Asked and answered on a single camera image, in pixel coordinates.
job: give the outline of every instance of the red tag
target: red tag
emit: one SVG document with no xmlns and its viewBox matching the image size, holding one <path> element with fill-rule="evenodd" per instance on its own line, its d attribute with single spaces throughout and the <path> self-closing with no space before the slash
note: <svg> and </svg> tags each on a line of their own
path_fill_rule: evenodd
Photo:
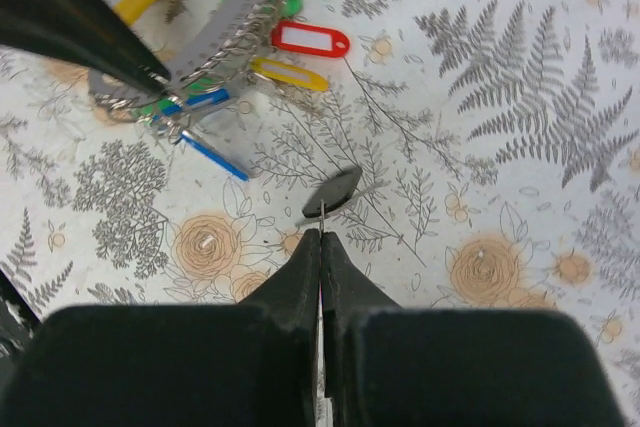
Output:
<svg viewBox="0 0 640 427">
<path fill-rule="evenodd" d="M 288 20 L 281 21 L 271 32 L 271 43 L 282 50 L 322 57 L 344 57 L 350 42 L 335 29 L 316 27 Z"/>
</svg>

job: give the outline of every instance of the floral pattern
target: floral pattern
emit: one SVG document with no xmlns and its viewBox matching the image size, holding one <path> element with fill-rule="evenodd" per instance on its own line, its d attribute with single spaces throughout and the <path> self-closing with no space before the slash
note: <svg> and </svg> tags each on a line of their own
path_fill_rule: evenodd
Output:
<svg viewBox="0 0 640 427">
<path fill-rule="evenodd" d="M 215 8 L 158 3 L 136 33 L 166 60 Z M 296 20 L 351 39 L 274 53 L 329 90 L 246 89 L 198 126 L 247 183 L 107 118 L 86 69 L 0 49 L 0 267 L 34 311 L 239 302 L 358 164 L 375 188 L 326 228 L 365 275 L 406 306 L 570 315 L 640 423 L 640 0 L 304 0 Z"/>
</svg>

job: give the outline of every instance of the yellow key tag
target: yellow key tag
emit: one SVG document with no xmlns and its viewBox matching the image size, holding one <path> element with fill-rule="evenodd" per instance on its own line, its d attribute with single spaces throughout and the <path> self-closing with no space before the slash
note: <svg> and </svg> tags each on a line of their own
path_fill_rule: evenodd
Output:
<svg viewBox="0 0 640 427">
<path fill-rule="evenodd" d="M 309 90 L 324 92 L 329 89 L 329 81 L 315 72 L 275 60 L 264 58 L 254 59 L 254 61 L 251 62 L 251 70 L 269 79 L 297 85 L 298 87 Z"/>
</svg>

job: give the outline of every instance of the dark gray key head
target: dark gray key head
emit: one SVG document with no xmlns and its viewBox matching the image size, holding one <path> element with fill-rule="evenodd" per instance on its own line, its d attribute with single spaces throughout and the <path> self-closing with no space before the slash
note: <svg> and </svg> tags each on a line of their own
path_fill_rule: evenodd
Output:
<svg viewBox="0 0 640 427">
<path fill-rule="evenodd" d="M 360 177 L 362 168 L 357 165 L 334 175 L 318 187 L 302 209 L 302 215 L 306 219 L 320 217 L 322 202 L 325 215 L 342 207 L 353 197 Z"/>
</svg>

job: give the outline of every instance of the table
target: table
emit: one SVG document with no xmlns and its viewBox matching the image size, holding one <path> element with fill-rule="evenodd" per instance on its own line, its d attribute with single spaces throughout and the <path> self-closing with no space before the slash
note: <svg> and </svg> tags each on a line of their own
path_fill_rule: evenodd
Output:
<svg viewBox="0 0 640 427">
<path fill-rule="evenodd" d="M 163 0 L 134 29 L 167 59 L 217 4 Z M 304 0 L 296 19 L 351 51 L 278 53 L 330 90 L 247 91 L 203 124 L 248 183 L 108 121 L 86 70 L 0 51 L 0 259 L 34 311 L 237 302 L 295 249 L 313 186 L 355 163 L 381 187 L 328 228 L 369 278 L 407 307 L 572 316 L 635 425 L 640 0 Z"/>
</svg>

